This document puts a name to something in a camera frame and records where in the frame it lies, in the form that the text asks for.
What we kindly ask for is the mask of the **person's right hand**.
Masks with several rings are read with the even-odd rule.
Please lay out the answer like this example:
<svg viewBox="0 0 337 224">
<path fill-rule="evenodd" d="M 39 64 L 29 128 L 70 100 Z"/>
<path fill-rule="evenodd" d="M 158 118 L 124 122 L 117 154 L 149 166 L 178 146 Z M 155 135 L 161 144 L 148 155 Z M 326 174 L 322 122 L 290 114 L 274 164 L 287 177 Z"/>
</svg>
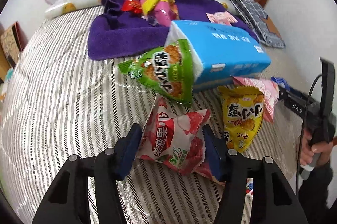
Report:
<svg viewBox="0 0 337 224">
<path fill-rule="evenodd" d="M 322 141 L 311 146 L 309 145 L 310 140 L 311 133 L 305 129 L 300 150 L 300 164 L 306 166 L 313 162 L 314 156 L 319 155 L 316 167 L 325 165 L 330 160 L 332 149 L 336 144 L 336 137 L 330 143 Z"/>
</svg>

